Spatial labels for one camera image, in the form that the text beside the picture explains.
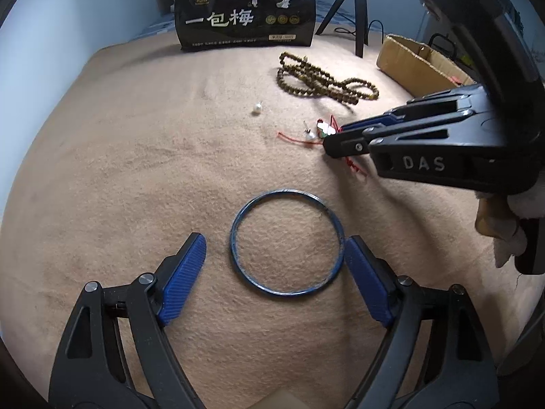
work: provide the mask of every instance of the white pearl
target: white pearl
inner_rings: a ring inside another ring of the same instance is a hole
[[[261,114],[263,112],[263,105],[261,104],[261,102],[255,104],[255,106],[253,107],[253,112],[255,114]]]

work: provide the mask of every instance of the beige blanket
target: beige blanket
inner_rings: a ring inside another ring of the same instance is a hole
[[[167,334],[205,405],[240,409],[285,388],[312,408],[342,407],[384,334],[348,270],[310,299],[278,301],[248,289],[230,264],[236,213],[275,188],[322,198],[346,234],[360,234],[397,273],[429,287],[464,284],[495,358],[505,354],[543,278],[521,277],[517,286],[512,263],[495,269],[492,241],[473,230],[472,192],[365,179],[320,147],[276,137],[283,131],[302,138],[303,121],[314,125],[335,114],[346,123],[410,98],[376,68],[380,40],[371,41],[363,59],[347,36],[288,48],[338,79],[362,77],[378,86],[380,99],[353,108],[282,92],[275,77],[284,47],[182,53],[175,34],[164,34],[89,60],[28,152],[0,236],[4,340],[42,394],[83,285],[129,283],[196,230],[206,236],[208,255]],[[254,116],[257,101],[264,111]],[[244,266],[277,287],[312,283],[336,253],[329,222],[289,200],[256,209],[241,226],[239,245]],[[125,335],[127,328],[124,322]],[[126,344],[134,379],[149,392]]]

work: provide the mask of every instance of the tripod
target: tripod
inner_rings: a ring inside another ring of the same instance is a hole
[[[335,0],[322,24],[316,31],[320,35],[327,27],[333,16],[337,13],[345,0]],[[369,31],[367,29],[367,0],[354,0],[356,14],[356,55],[363,57],[363,45],[369,45]]]

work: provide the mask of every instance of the bag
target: bag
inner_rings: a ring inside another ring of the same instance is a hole
[[[315,0],[175,0],[182,48],[310,46]]]

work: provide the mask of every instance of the small charm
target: small charm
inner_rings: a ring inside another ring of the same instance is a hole
[[[326,123],[323,120],[318,120],[318,136],[320,138],[325,138],[328,135],[334,135],[337,133],[337,131],[334,129],[334,127],[331,127],[328,123]]]
[[[258,101],[258,102],[255,104],[255,106],[253,107],[252,113],[259,115],[259,114],[261,114],[262,112],[263,112],[263,104],[262,104],[260,101]]]
[[[307,141],[312,141],[316,139],[316,134],[310,130],[310,127],[306,124],[306,121],[303,121],[305,125],[305,139]]]

